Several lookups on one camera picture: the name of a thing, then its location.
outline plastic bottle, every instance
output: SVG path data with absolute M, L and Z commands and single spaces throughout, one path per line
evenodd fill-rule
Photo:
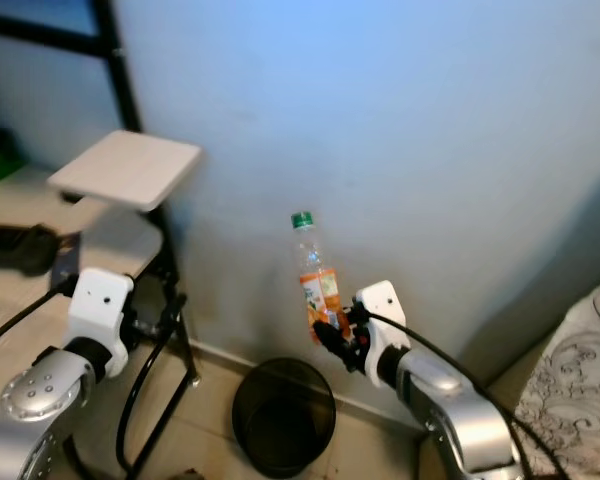
M 350 329 L 342 311 L 336 272 L 325 258 L 311 212 L 294 213 L 291 223 L 296 233 L 296 263 L 307 301 L 311 337 L 318 343 L 312 325 L 319 320 L 339 328 L 346 338 L 350 335 Z

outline black metal stand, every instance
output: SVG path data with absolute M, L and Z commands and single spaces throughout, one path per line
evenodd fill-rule
M 68 52 L 90 55 L 104 60 L 107 64 L 111 86 L 115 92 L 118 111 L 125 129 L 141 132 L 142 125 L 133 100 L 131 82 L 124 63 L 124 49 L 118 36 L 111 2 L 109 0 L 90 0 L 89 5 L 97 26 L 97 35 L 85 35 L 3 17 L 0 17 L 0 35 Z M 155 347 L 136 378 L 125 403 L 120 423 L 118 424 L 116 458 L 121 467 L 127 472 L 126 478 L 130 480 L 137 478 L 142 471 L 160 435 L 182 399 L 187 386 L 195 384 L 199 380 L 193 361 L 193 351 L 189 345 L 186 325 L 182 315 L 182 306 L 185 297 L 177 294 L 176 285 L 179 275 L 163 207 L 159 206 L 149 212 L 146 214 L 146 218 L 161 230 L 164 241 L 159 254 L 143 274 L 157 277 L 160 280 L 166 307 L 158 324 L 158 332 L 155 335 L 147 335 L 146 332 L 142 331 L 135 332 L 138 337 L 155 343 Z M 147 442 L 141 449 L 140 454 L 133 463 L 130 463 L 124 454 L 125 435 L 129 417 L 149 370 L 172 337 L 175 337 L 174 340 L 178 347 L 179 356 L 182 358 L 186 368 L 186 373 L 149 435 Z M 72 437 L 69 437 L 65 442 L 64 451 L 69 463 L 81 478 L 85 480 L 96 478 L 80 460 Z

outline green bottle cap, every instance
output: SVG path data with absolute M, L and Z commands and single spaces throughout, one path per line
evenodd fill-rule
M 291 215 L 291 223 L 293 228 L 308 227 L 313 225 L 313 217 L 311 212 L 298 212 Z

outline robotic arm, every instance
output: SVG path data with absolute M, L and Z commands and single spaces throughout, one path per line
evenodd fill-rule
M 132 289 L 123 275 L 80 274 L 65 346 L 44 350 L 0 396 L 0 480 L 46 478 L 56 444 L 72 433 L 96 384 L 122 371 L 128 357 L 120 324 Z
M 506 421 L 471 382 L 437 356 L 411 349 L 408 337 L 377 314 L 406 326 L 395 290 L 384 281 L 360 290 L 348 313 L 354 339 L 322 322 L 314 324 L 322 344 L 350 372 L 396 390 L 398 398 L 434 436 L 445 470 L 453 480 L 521 480 L 520 452 Z

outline bottle label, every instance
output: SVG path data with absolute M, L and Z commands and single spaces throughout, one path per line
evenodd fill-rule
M 300 277 L 300 283 L 304 290 L 304 297 L 309 310 L 309 331 L 311 338 L 319 343 L 313 332 L 313 323 L 316 321 L 326 322 L 336 328 L 340 328 L 340 295 L 336 272 L 330 268 L 319 273 L 309 273 Z

